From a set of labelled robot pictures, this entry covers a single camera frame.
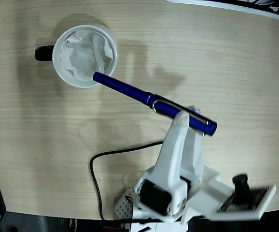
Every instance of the tissue paper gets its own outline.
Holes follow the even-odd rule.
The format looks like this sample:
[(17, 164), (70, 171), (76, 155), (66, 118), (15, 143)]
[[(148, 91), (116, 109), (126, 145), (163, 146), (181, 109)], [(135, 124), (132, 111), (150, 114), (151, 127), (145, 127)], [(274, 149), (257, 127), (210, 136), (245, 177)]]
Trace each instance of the tissue paper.
[(105, 73), (113, 60), (112, 48), (107, 38), (89, 29), (71, 34), (62, 45), (62, 68), (82, 81), (92, 80), (95, 72)]

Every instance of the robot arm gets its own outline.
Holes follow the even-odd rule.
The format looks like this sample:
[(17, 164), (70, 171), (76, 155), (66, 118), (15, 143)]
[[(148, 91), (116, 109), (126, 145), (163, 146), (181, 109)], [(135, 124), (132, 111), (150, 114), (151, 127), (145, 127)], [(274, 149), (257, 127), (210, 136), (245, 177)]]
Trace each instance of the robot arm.
[(276, 186), (249, 188), (246, 174), (233, 178), (235, 189), (221, 183), (220, 173), (204, 166), (201, 135), (188, 129), (188, 120), (186, 112), (177, 114), (155, 166), (137, 181), (133, 218), (145, 215), (171, 223), (182, 216), (181, 224), (198, 214), (210, 220), (260, 219)]

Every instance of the black cable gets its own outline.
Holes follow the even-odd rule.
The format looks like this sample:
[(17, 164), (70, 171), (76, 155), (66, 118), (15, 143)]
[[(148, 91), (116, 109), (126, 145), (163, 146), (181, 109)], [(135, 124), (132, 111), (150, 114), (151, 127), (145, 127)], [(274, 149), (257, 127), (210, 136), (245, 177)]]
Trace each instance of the black cable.
[(154, 143), (151, 143), (151, 144), (138, 146), (138, 147), (134, 147), (134, 148), (127, 148), (127, 149), (122, 149), (122, 150), (103, 152), (103, 153), (97, 154), (97, 155), (95, 155), (91, 158), (91, 160), (89, 162), (90, 172), (91, 172), (91, 176), (92, 176), (92, 179), (93, 179), (93, 182), (95, 184), (96, 191), (97, 191), (99, 215), (100, 215), (100, 218), (103, 221), (101, 223), (102, 228), (104, 228), (106, 230), (109, 230), (109, 231), (124, 231), (124, 232), (126, 232), (126, 231), (128, 231), (128, 229), (113, 228), (113, 227), (109, 227), (109, 226), (106, 226), (106, 225), (113, 224), (113, 223), (114, 224), (121, 224), (121, 223), (160, 222), (160, 220), (157, 220), (157, 219), (123, 219), (123, 220), (112, 220), (112, 221), (105, 220), (104, 215), (103, 215), (103, 208), (102, 208), (102, 196), (101, 196), (100, 189), (99, 189), (99, 186), (98, 186), (98, 182), (97, 182), (97, 179), (96, 179), (96, 175), (95, 175), (95, 172), (94, 172), (94, 169), (93, 169), (93, 161), (96, 158), (101, 157), (101, 156), (113, 155), (113, 154), (119, 154), (119, 153), (126, 153), (126, 152), (131, 152), (131, 151), (137, 151), (137, 150), (149, 148), (149, 147), (156, 146), (156, 145), (161, 145), (162, 143), (163, 143), (163, 141), (159, 141), (159, 142), (154, 142)]

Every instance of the white object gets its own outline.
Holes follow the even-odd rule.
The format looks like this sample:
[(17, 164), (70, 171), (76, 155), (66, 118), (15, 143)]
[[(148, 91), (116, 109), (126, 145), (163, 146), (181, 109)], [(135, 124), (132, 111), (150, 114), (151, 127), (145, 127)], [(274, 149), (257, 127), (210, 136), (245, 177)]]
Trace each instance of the white object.
[(211, 6), (211, 7), (218, 7), (218, 8), (224, 8), (228, 10), (235, 10), (235, 11), (241, 11), (241, 12), (247, 12), (252, 13), (256, 15), (262, 15), (266, 17), (271, 17), (275, 19), (279, 19), (279, 14), (274, 14), (266, 11), (261, 11), (249, 7), (244, 6), (237, 6), (234, 4), (228, 4), (228, 3), (222, 3), (222, 2), (216, 2), (216, 1), (208, 1), (208, 0), (167, 0), (172, 3), (184, 3), (184, 4), (192, 4), (192, 5), (200, 5), (200, 6)]
[(60, 61), (60, 54), (62, 51), (63, 46), (66, 45), (66, 40), (72, 35), (73, 33), (77, 31), (82, 30), (91, 30), (95, 33), (95, 35), (100, 34), (104, 36), (108, 43), (104, 44), (104, 46), (108, 46), (110, 49), (108, 49), (106, 52), (107, 57), (111, 57), (110, 50), (112, 51), (112, 62), (107, 70), (104, 70), (104, 74), (111, 76), (114, 72), (117, 61), (118, 61), (118, 43), (113, 35), (113, 33), (105, 26), (103, 25), (80, 25), (75, 26), (73, 28), (70, 28), (69, 30), (65, 31), (56, 41), (54, 49), (53, 49), (53, 65), (55, 68), (56, 73), (59, 75), (59, 77), (64, 80), (66, 83), (79, 88), (91, 88), (96, 85), (98, 85), (98, 82), (95, 82), (93, 80), (83, 80), (83, 76), (79, 77), (79, 79), (74, 78), (74, 75), (69, 70), (65, 70)]
[(132, 218), (134, 192), (127, 188), (115, 204), (115, 214), (120, 219)]
[[(181, 225), (195, 215), (203, 215), (210, 220), (258, 220), (267, 209), (276, 186), (260, 186), (255, 189), (264, 189), (264, 195), (253, 209), (242, 209), (242, 205), (224, 204), (231, 202), (234, 189), (221, 183), (220, 173), (204, 166), (201, 155), (201, 135), (188, 130), (189, 115), (180, 112), (176, 115), (164, 139), (159, 157), (155, 166), (144, 171), (134, 187), (133, 219), (157, 218), (163, 222), (177, 223), (182, 216)], [(191, 182), (189, 192), (187, 184), (182, 183), (180, 176)], [(169, 203), (166, 215), (161, 215), (140, 199), (140, 191), (145, 181), (153, 186), (170, 193), (172, 200)], [(131, 226), (131, 231), (137, 231), (137, 226)]]
[(95, 72), (106, 72), (112, 58), (106, 37), (90, 29), (77, 30), (70, 35), (60, 53), (62, 67), (82, 81), (91, 81)]
[(156, 223), (132, 223), (130, 232), (186, 232), (188, 231), (188, 225), (181, 225), (177, 222), (156, 222)]

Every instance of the wood grain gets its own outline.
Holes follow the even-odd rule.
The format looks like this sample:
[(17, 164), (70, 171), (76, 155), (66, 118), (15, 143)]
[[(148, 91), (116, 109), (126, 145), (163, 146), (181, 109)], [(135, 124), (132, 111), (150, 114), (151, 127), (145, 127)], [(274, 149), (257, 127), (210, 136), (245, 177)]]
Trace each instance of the wood grain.
[[(114, 77), (183, 105), (219, 127), (203, 139), (206, 165), (231, 185), (277, 184), (279, 20), (165, 0), (0, 0), (0, 186), (9, 211), (99, 218), (88, 161), (162, 139), (170, 120), (106, 87), (63, 83), (34, 50), (68, 28), (100, 23), (119, 43)], [(153, 165), (159, 147), (100, 158), (105, 217)]]

